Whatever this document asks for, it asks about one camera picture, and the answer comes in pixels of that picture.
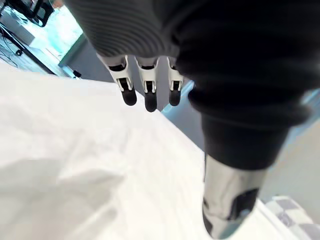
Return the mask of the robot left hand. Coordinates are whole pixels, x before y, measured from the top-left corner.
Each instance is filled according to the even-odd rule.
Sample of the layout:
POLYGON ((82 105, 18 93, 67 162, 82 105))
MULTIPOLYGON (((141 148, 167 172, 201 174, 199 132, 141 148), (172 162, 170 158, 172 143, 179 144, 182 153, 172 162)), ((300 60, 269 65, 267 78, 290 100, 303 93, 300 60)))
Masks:
POLYGON ((123 55, 172 57, 194 82, 205 174, 202 216, 213 239, 253 210, 290 129, 320 86, 317 0, 67 0, 106 66, 123 55))

